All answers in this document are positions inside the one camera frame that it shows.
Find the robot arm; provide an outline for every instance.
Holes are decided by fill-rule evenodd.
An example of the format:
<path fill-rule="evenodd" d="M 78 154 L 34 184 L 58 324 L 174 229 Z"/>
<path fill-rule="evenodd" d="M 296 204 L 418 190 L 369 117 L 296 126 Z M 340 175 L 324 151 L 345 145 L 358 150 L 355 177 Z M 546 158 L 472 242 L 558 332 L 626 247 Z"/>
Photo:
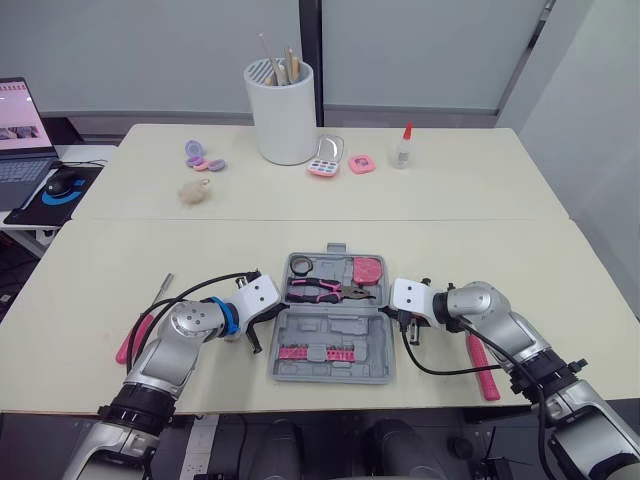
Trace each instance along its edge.
<path fill-rule="evenodd" d="M 586 362 L 566 364 L 495 287 L 472 282 L 443 292 L 397 279 L 391 304 L 399 314 L 409 312 L 430 326 L 456 332 L 464 324 L 508 353 L 522 368 L 487 345 L 511 377 L 514 393 L 535 405 L 542 388 L 546 424 L 552 429 L 549 446 L 568 478 L 640 478 L 640 438 L 589 383 L 576 377 Z"/>
<path fill-rule="evenodd" d="M 160 324 L 110 405 L 74 453 L 63 480 L 143 479 L 174 405 L 193 372 L 200 346 L 213 338 L 235 340 L 251 320 L 280 302 L 268 275 L 229 299 L 182 301 Z"/>

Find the laptop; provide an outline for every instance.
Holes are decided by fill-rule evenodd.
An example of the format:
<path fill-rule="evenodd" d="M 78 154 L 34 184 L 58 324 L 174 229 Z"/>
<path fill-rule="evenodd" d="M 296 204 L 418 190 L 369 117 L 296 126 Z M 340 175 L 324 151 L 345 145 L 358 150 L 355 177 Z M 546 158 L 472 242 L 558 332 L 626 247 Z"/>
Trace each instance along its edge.
<path fill-rule="evenodd" d="M 24 78 L 0 78 L 0 210 L 22 206 L 58 155 Z"/>

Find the black mouse pad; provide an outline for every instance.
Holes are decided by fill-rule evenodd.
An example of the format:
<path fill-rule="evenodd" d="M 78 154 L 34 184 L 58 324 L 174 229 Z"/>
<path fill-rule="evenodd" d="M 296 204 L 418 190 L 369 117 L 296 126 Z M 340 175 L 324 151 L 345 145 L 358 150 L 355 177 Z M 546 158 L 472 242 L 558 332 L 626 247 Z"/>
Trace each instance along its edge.
<path fill-rule="evenodd" d="M 4 220 L 8 224 L 20 225 L 51 225 L 62 226 L 71 218 L 76 205 L 80 203 L 85 192 L 98 177 L 101 168 L 98 167 L 64 167 L 65 172 L 73 172 L 77 177 L 73 181 L 71 190 L 59 197 L 53 197 L 44 191 L 44 187 L 33 197 L 31 203 L 24 210 L 14 209 Z M 62 170 L 58 170 L 49 179 L 51 181 Z"/>

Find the black cable cord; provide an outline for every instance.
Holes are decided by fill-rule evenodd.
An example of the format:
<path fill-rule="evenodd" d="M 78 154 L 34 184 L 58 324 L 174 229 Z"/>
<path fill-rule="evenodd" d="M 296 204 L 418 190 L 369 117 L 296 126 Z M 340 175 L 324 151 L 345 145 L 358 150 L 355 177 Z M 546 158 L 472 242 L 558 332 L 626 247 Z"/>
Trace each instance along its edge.
<path fill-rule="evenodd" d="M 249 425 L 247 425 L 247 419 L 244 418 L 244 415 L 241 413 L 238 414 L 240 420 L 242 420 L 242 425 L 244 429 L 242 430 L 242 440 L 240 441 L 240 448 L 238 449 L 238 458 L 236 460 L 236 478 L 240 480 L 240 464 L 242 462 L 242 451 L 244 450 L 244 444 L 247 441 L 247 432 L 249 430 Z"/>
<path fill-rule="evenodd" d="M 507 360 L 509 360 L 511 364 L 515 368 L 517 368 L 520 371 L 520 373 L 524 375 L 527 378 L 527 380 L 529 380 L 529 382 L 531 382 L 532 385 L 536 386 L 536 391 L 538 393 L 538 458 L 540 459 L 540 466 L 542 467 L 542 470 L 544 470 L 544 473 L 547 476 L 547 478 L 549 480 L 557 480 L 556 476 L 553 474 L 553 472 L 551 471 L 551 468 L 549 467 L 549 462 L 547 461 L 547 451 L 545 448 L 545 433 L 544 433 L 545 427 L 546 427 L 546 418 L 547 418 L 547 405 L 544 400 L 544 392 L 542 390 L 542 387 L 540 387 L 536 379 L 533 378 L 533 376 L 527 371 L 527 369 L 524 368 L 515 358 L 513 358 L 513 355 L 509 354 L 504 348 L 495 344 L 494 342 L 489 340 L 487 337 L 482 335 L 480 332 L 474 330 L 464 322 L 460 322 L 460 325 L 471 335 L 475 335 L 480 340 L 482 340 L 485 344 L 489 345 L 496 352 L 498 352 L 500 355 L 502 355 Z"/>
<path fill-rule="evenodd" d="M 491 438 L 489 439 L 489 446 L 487 447 L 487 452 L 484 454 L 482 461 L 487 460 L 489 458 L 489 455 L 491 455 L 491 449 L 493 448 L 493 440 L 495 438 L 496 438 L 496 427 L 494 425 L 493 428 L 491 429 Z"/>
<path fill-rule="evenodd" d="M 103 163 L 98 163 L 98 162 L 105 162 L 106 160 L 90 160 L 88 162 L 62 162 L 62 165 L 87 165 L 87 164 L 91 164 L 91 165 L 98 165 L 99 167 L 104 167 Z"/>
<path fill-rule="evenodd" d="M 413 364 L 423 372 L 428 373 L 429 375 L 462 375 L 465 373 L 484 372 L 486 370 L 497 370 L 499 368 L 502 368 L 500 365 L 489 365 L 486 367 L 465 368 L 463 370 L 449 370 L 444 372 L 440 370 L 431 370 L 430 368 L 427 368 L 424 365 L 422 365 L 413 354 L 413 351 L 411 350 L 411 346 L 409 345 L 409 340 L 407 340 L 407 332 L 400 331 L 400 334 L 402 335 L 402 343 L 404 343 L 404 348 L 405 350 L 407 350 L 407 353 L 409 354 L 409 358 L 411 359 Z"/>
<path fill-rule="evenodd" d="M 147 331 L 144 333 L 144 336 L 142 337 L 142 341 L 140 342 L 140 347 L 138 348 L 138 351 L 136 352 L 136 356 L 135 356 L 136 360 L 138 359 L 138 357 L 140 356 L 140 354 L 144 350 L 144 347 L 147 344 L 147 340 L 149 339 L 149 335 L 151 335 L 151 332 L 153 331 L 155 326 L 158 324 L 160 319 L 176 303 L 184 300 L 184 297 L 186 297 L 187 295 L 195 292 L 196 290 L 204 288 L 204 287 L 206 287 L 208 285 L 212 285 L 212 284 L 217 283 L 217 282 L 222 282 L 223 280 L 230 280 L 232 278 L 246 277 L 246 276 L 251 275 L 253 273 L 254 272 L 230 273 L 228 275 L 222 275 L 220 277 L 211 278 L 211 279 L 205 280 L 204 282 L 201 282 L 201 283 L 199 283 L 197 285 L 194 285 L 191 288 L 188 288 L 187 290 L 185 290 L 184 292 L 182 292 L 180 295 L 178 295 L 175 298 L 168 298 L 168 299 L 165 299 L 165 300 L 161 300 L 160 302 L 157 302 L 154 305 L 151 305 L 151 307 L 147 308 L 140 315 L 140 317 L 138 318 L 138 321 L 134 324 L 133 328 L 131 329 L 131 334 L 129 335 L 129 343 L 127 344 L 127 373 L 129 373 L 131 371 L 131 367 L 133 366 L 133 342 L 134 342 L 134 339 L 136 337 L 136 334 L 138 333 L 140 325 L 142 324 L 142 321 L 144 320 L 144 318 L 151 311 L 153 311 L 157 306 L 159 306 L 160 304 L 166 304 L 165 307 L 162 310 L 160 310 L 160 313 L 158 313 L 154 317 L 153 321 L 149 325 L 149 328 L 147 328 Z"/>
<path fill-rule="evenodd" d="M 149 315 L 151 312 L 153 312 L 156 308 L 158 308 L 160 305 L 166 305 L 167 303 L 173 301 L 175 299 L 173 298 L 165 298 L 164 300 L 160 300 L 156 303 L 154 303 L 153 305 L 151 305 L 149 308 L 147 308 L 144 312 L 142 312 L 140 314 L 140 316 L 138 317 L 138 320 L 136 320 L 136 323 L 133 325 L 133 328 L 131 329 L 131 333 L 129 334 L 129 341 L 127 342 L 127 373 L 129 373 L 129 371 L 131 371 L 131 367 L 132 367 L 132 352 L 133 352 L 133 344 L 135 342 L 135 335 L 137 335 L 138 330 L 140 329 L 140 325 L 142 325 L 142 321 L 145 319 L 145 317 L 147 315 Z"/>

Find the computer mouse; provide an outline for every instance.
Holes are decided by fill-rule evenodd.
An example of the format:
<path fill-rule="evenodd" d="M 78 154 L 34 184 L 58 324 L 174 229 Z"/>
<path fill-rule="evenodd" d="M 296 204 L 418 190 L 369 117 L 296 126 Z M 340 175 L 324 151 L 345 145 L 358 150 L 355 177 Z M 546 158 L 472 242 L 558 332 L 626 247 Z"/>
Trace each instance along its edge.
<path fill-rule="evenodd" d="M 78 179 L 78 175 L 72 171 L 56 172 L 44 186 L 44 191 L 52 197 L 66 195 L 73 188 L 73 182 Z"/>

